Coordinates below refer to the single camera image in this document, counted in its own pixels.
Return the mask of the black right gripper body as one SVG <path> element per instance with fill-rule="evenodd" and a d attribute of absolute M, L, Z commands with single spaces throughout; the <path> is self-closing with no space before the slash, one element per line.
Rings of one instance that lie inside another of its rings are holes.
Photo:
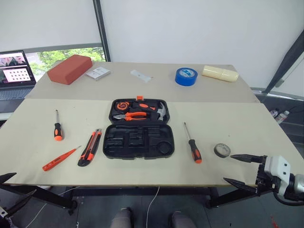
<path fill-rule="evenodd" d="M 279 192 L 281 180 L 273 176 L 269 171 L 265 171 L 267 156 L 263 156 L 262 162 L 258 167 L 256 176 L 257 190 L 256 194 L 268 193 L 270 191 L 274 193 Z"/>

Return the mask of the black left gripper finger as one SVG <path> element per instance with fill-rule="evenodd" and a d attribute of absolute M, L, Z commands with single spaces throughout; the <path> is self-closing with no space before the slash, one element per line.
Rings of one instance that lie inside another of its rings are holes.
<path fill-rule="evenodd" d="M 33 191 L 25 194 L 24 197 L 21 200 L 19 200 L 15 205 L 13 205 L 11 208 L 4 209 L 4 216 L 5 217 L 11 217 L 17 211 L 19 211 L 20 209 L 22 209 L 27 204 L 27 202 L 31 199 L 31 197 L 33 196 L 33 194 L 36 191 L 37 190 L 33 190 Z"/>
<path fill-rule="evenodd" d="M 5 183 L 7 180 L 9 180 L 11 177 L 15 176 L 16 172 L 6 173 L 0 176 L 0 184 Z"/>

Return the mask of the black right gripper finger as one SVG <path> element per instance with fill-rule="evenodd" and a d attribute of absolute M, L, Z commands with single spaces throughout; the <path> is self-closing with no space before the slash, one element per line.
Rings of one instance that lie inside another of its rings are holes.
<path fill-rule="evenodd" d="M 262 164 L 264 162 L 264 157 L 263 156 L 256 156 L 256 155 L 250 155 L 250 154 L 235 154 L 231 155 L 230 158 L 239 160 L 241 162 L 255 162 L 255 163 L 260 163 Z"/>
<path fill-rule="evenodd" d="M 230 178 L 223 178 L 226 182 L 228 182 L 229 184 L 233 185 L 234 187 L 240 189 L 240 190 L 244 190 L 244 191 L 248 191 L 251 193 L 256 194 L 257 193 L 257 188 L 256 187 L 252 187 L 249 185 L 246 185 L 244 182 L 235 180 L 235 179 L 230 179 Z"/>

